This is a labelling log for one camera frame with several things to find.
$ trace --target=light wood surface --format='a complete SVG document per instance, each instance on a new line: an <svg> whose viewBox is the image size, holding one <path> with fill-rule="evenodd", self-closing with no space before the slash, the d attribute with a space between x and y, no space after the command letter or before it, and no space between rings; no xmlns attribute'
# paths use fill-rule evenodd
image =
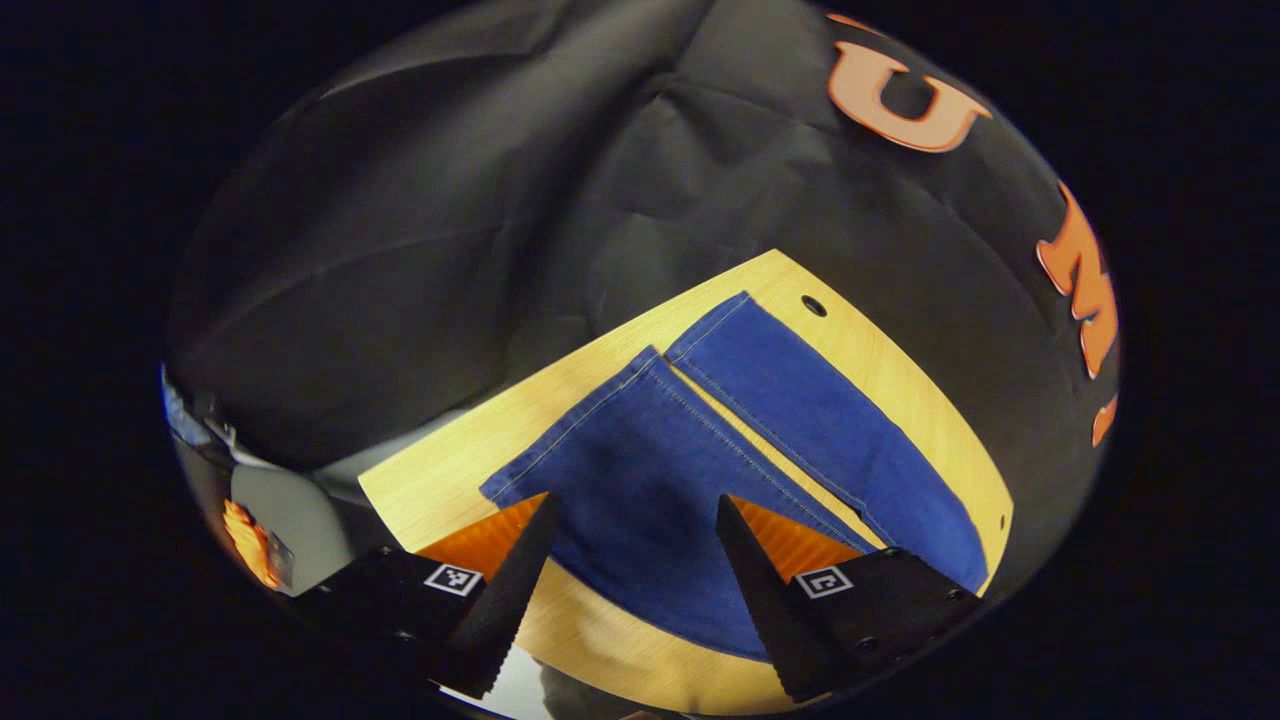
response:
<svg viewBox="0 0 1280 720"><path fill-rule="evenodd" d="M987 568L995 574L1014 507L982 443L906 354L777 250L668 300L404 448L360 477L365 493L396 539L415 552L480 520L497 510L479 491L489 475L644 347L653 345L664 351L701 315L744 290L902 428L968 507L983 542ZM800 301L803 295L822 302L827 316L810 313ZM817 501L883 547L849 506L723 405L691 387ZM579 680L645 705L708 715L795 707L771 665L716 652L654 628L605 601L550 560L543 568L516 643Z"/></svg>

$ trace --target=blue jeans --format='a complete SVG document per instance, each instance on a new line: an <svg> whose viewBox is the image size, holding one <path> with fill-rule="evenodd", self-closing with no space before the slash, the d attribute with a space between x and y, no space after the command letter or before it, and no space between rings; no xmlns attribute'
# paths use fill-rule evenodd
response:
<svg viewBox="0 0 1280 720"><path fill-rule="evenodd" d="M667 357L852 506L887 544L905 547L970 592L987 579L982 539L964 503L910 438L748 293L704 315Z"/></svg>
<svg viewBox="0 0 1280 720"><path fill-rule="evenodd" d="M694 643L767 661L716 536L728 492L864 552L686 386L653 347L575 405L480 492L500 507L561 498L553 556L632 615Z"/></svg>

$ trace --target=hole in board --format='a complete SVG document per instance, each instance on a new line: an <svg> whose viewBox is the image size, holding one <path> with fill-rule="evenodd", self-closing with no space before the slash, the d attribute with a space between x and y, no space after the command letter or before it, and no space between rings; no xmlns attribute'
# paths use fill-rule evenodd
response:
<svg viewBox="0 0 1280 720"><path fill-rule="evenodd" d="M804 302L804 306L808 307L809 311L813 313L814 315L818 315L819 318L827 316L827 309L822 306L822 302L818 302L813 297L809 297L808 295L801 295L800 302Z"/></svg>

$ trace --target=wooden board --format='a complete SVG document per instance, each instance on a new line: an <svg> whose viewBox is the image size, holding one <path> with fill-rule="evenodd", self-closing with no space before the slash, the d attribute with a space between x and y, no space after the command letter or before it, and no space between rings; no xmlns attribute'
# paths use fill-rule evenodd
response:
<svg viewBox="0 0 1280 720"><path fill-rule="evenodd" d="M777 250L668 300L562 357L360 477L406 550L494 512L480 484L644 347L664 351L717 304L741 291L794 329L906 433L965 503L995 574L1012 525L1012 497L968 423L884 333ZM817 299L819 318L801 302ZM696 386L782 471L849 527L883 543L828 491ZM986 591L986 584L979 594ZM561 671L650 706L709 715L781 712L795 705L773 667L671 635L618 609L554 561L543 568L516 643Z"/></svg>

